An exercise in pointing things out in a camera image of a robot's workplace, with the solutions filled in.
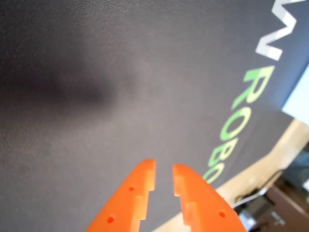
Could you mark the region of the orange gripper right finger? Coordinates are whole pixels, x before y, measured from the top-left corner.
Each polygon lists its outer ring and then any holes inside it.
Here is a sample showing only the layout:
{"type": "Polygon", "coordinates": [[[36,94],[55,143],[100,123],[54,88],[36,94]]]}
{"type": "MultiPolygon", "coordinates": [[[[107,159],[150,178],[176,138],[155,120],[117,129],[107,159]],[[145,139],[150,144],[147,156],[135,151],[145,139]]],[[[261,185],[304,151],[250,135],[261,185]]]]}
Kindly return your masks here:
{"type": "Polygon", "coordinates": [[[173,165],[173,186],[184,225],[192,232],[246,231],[235,210],[189,166],[173,165]]]}

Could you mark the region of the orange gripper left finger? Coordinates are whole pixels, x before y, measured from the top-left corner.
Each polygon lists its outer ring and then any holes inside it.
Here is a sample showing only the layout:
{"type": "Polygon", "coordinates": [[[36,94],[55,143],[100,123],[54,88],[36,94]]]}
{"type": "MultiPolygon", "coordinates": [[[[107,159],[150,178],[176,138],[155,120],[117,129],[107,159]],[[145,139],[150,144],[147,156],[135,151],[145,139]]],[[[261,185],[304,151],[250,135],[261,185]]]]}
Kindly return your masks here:
{"type": "Polygon", "coordinates": [[[149,193],[155,189],[156,161],[138,164],[107,201],[87,232],[138,232],[146,219],[149,193]]]}

